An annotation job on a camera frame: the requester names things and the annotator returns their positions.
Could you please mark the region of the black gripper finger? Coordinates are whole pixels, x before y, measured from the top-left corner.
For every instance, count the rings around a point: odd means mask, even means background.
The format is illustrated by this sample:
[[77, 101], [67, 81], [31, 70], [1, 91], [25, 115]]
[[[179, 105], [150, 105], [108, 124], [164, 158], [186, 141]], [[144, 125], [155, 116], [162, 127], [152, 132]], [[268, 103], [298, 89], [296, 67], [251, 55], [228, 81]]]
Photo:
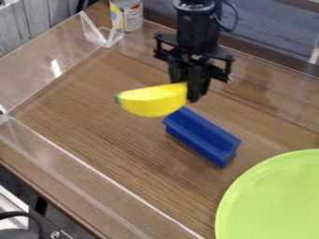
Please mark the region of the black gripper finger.
[[168, 61], [168, 74], [172, 83], [187, 81], [187, 71], [183, 62], [172, 59]]
[[199, 98], [207, 93], [211, 84], [211, 76], [207, 70], [194, 65], [188, 68], [188, 86], [187, 99], [195, 103]]

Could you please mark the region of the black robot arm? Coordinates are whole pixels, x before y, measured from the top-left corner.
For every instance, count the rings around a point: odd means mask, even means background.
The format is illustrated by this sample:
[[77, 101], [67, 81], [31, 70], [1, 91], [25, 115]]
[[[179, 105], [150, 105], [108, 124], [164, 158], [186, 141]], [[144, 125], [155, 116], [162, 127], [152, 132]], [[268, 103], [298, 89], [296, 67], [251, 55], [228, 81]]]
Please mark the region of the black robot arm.
[[232, 32], [239, 13], [228, 0], [175, 0], [178, 31], [156, 33], [154, 56], [168, 63], [172, 83], [186, 84], [191, 103], [207, 94], [211, 80], [231, 81], [235, 56], [219, 45], [220, 30]]

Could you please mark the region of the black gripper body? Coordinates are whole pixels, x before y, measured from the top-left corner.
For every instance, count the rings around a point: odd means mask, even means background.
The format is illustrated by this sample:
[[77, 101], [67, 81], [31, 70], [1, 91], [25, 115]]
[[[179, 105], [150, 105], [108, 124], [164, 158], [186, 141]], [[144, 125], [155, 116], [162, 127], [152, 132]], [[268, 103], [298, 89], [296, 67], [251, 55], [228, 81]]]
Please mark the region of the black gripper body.
[[168, 63], [176, 59], [188, 68], [203, 67], [211, 78], [228, 82], [235, 57], [219, 45], [220, 30], [231, 32], [222, 23], [222, 9], [232, 3], [175, 3], [178, 30], [174, 35], [158, 33], [155, 57]]

